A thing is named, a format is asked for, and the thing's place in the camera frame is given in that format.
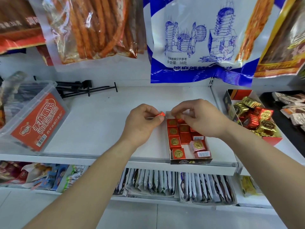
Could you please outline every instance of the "fingernail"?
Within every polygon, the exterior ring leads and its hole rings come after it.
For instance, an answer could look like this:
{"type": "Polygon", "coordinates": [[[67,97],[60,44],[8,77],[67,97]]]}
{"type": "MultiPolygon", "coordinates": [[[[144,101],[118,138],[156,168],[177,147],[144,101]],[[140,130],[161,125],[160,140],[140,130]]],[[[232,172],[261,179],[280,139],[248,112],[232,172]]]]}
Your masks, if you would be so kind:
{"type": "Polygon", "coordinates": [[[164,121],[164,116],[158,116],[158,118],[162,121],[164,121]]]}

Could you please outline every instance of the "red label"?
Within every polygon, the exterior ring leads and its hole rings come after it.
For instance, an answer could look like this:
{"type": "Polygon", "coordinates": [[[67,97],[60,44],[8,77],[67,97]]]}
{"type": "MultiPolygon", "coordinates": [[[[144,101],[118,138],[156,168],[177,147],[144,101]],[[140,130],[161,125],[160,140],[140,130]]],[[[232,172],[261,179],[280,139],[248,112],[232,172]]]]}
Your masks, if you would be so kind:
{"type": "Polygon", "coordinates": [[[57,99],[49,93],[11,135],[34,150],[40,151],[65,113],[57,99]]]}

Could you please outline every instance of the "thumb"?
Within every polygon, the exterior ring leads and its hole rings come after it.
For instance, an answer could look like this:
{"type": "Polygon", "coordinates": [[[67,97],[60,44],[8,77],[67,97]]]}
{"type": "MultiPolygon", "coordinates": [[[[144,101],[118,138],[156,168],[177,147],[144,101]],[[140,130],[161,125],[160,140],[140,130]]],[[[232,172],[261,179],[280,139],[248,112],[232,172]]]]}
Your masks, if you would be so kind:
{"type": "Polygon", "coordinates": [[[189,125],[193,128],[193,125],[195,123],[195,118],[193,117],[190,117],[189,115],[185,115],[185,114],[182,114],[181,115],[181,118],[189,125]]]}
{"type": "Polygon", "coordinates": [[[149,123],[152,124],[153,127],[155,128],[158,125],[160,125],[163,121],[164,121],[164,116],[156,116],[156,117],[154,117],[154,119],[149,121],[149,123]]]}

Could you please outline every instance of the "blue line drawing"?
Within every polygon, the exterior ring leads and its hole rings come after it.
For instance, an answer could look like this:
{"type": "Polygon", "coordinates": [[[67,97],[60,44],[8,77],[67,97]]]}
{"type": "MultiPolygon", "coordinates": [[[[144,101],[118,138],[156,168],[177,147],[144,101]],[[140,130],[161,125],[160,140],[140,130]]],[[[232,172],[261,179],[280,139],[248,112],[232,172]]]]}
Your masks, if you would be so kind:
{"type": "Polygon", "coordinates": [[[235,30],[232,29],[234,19],[233,0],[222,0],[220,10],[217,14],[215,28],[210,30],[208,41],[210,56],[201,57],[201,62],[215,60],[214,56],[218,58],[217,61],[219,62],[232,59],[237,38],[235,30]]]}
{"type": "Polygon", "coordinates": [[[191,57],[195,53],[197,42],[205,40],[207,28],[204,25],[196,26],[193,23],[191,33],[180,31],[178,23],[168,21],[165,23],[165,55],[166,52],[186,52],[191,57]]]}

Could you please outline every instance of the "person's left hand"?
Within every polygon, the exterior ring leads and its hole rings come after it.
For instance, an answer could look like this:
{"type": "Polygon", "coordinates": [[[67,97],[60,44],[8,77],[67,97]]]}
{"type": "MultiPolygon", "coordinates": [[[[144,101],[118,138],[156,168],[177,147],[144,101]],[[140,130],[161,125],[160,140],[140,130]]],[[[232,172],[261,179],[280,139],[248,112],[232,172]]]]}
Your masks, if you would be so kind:
{"type": "Polygon", "coordinates": [[[155,127],[160,125],[164,116],[157,116],[159,112],[153,106],[141,104],[130,111],[120,140],[126,140],[137,149],[149,139],[155,127]]]}

